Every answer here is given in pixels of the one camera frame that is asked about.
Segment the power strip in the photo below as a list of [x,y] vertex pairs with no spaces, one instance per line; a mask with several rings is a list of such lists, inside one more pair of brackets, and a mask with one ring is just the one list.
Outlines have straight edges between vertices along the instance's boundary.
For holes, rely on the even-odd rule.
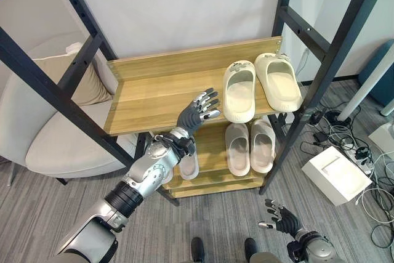
[[372,163],[364,163],[363,161],[366,161],[368,157],[363,158],[361,160],[356,159],[356,150],[352,149],[353,144],[343,144],[344,147],[347,147],[349,150],[344,150],[346,155],[351,159],[352,162],[354,162],[366,175],[370,175],[372,173],[372,170],[374,169],[374,165]]

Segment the white slide sandal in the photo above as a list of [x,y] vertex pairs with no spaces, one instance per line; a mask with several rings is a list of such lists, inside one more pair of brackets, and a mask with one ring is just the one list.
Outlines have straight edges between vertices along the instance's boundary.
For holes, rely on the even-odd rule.
[[256,58],[254,65],[267,101],[273,109],[292,112],[300,108],[300,88],[286,55],[261,54]]
[[195,145],[195,152],[191,156],[185,156],[179,163],[180,176],[183,180],[192,180],[198,175],[198,156]]
[[233,175],[245,176],[251,169],[246,124],[231,123],[226,128],[225,139],[228,169]]
[[251,166],[256,172],[271,171],[275,158],[275,133],[267,119],[257,119],[251,127]]
[[161,181],[161,183],[162,183],[162,184],[166,184],[166,183],[170,182],[170,181],[172,180],[172,177],[173,177],[173,176],[174,176],[174,170],[171,169],[171,170],[168,172],[167,176],[163,179],[163,181]]
[[232,123],[246,123],[255,113],[254,65],[249,61],[232,63],[223,77],[223,114]]

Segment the foot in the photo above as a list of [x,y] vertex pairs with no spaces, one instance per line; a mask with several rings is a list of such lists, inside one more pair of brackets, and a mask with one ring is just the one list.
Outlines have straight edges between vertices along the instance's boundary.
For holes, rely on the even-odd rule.
[[245,240],[245,258],[248,263],[252,255],[255,253],[257,253],[257,243],[253,238],[249,237]]
[[204,263],[205,252],[204,252],[204,244],[200,237],[194,237],[191,240],[190,244],[191,248],[191,257],[193,258],[193,262],[201,262]]

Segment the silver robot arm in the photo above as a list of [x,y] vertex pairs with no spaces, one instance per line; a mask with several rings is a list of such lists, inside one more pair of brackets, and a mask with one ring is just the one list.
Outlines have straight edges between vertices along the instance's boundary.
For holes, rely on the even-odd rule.
[[339,258],[334,246],[316,231],[304,228],[301,221],[283,205],[275,200],[265,200],[267,211],[273,214],[274,223],[259,222],[259,227],[276,229],[290,234],[295,240],[287,245],[289,257],[293,262],[345,263]]
[[136,207],[162,184],[184,156],[195,152],[193,133],[205,120],[220,115],[215,108],[219,100],[212,99],[216,96],[212,88],[202,92],[181,112],[177,127],[156,135],[116,187],[78,219],[61,241],[57,256],[49,262],[109,262],[118,247],[114,232],[126,226]]

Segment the wooden shelf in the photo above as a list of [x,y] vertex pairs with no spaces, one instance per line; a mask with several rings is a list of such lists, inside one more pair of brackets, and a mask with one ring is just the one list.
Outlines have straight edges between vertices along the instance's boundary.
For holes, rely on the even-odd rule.
[[[281,37],[109,62],[119,80],[104,130],[116,136],[163,131],[175,126],[179,113],[201,91],[214,87],[222,99],[223,74],[232,62],[254,61],[275,52]],[[256,80],[256,117],[273,114]],[[221,115],[209,122],[225,122]]]
[[230,173],[229,170],[202,172],[193,180],[183,180],[181,176],[174,176],[171,182],[164,184],[167,190],[185,190],[190,187],[210,186],[214,184],[241,182],[243,180],[258,179],[263,180],[263,175],[254,171],[249,171],[245,176],[237,177]]
[[208,187],[204,187],[204,186],[195,187],[182,191],[171,190],[170,193],[174,198],[181,198],[181,197],[226,192],[226,191],[250,189],[250,188],[260,187],[261,185],[263,185],[262,179],[250,179],[250,180],[243,180],[237,182],[229,182],[226,184],[215,184]]
[[183,191],[192,193],[194,191],[190,190],[194,188],[204,189],[202,192],[207,192],[211,187],[217,188],[218,185],[227,188],[220,192],[235,190],[233,188],[236,184],[245,185],[252,181],[261,185],[266,174],[259,174],[251,169],[245,176],[238,177],[228,170],[225,146],[225,131],[228,125],[229,123],[216,123],[203,126],[195,135],[199,163],[198,176],[193,180],[183,180],[177,166],[174,169],[174,177],[163,187],[180,195]]
[[[222,101],[223,74],[237,60],[249,60],[264,52],[277,52],[281,37],[222,46],[137,57],[109,62],[119,81],[104,130],[110,135],[131,132],[168,131],[179,113],[203,90],[215,88]],[[276,113],[256,80],[255,118]],[[164,189],[177,197],[259,187],[265,175],[249,171],[231,174],[227,166],[225,130],[229,122],[220,115],[196,133],[199,174],[183,180],[179,167]]]

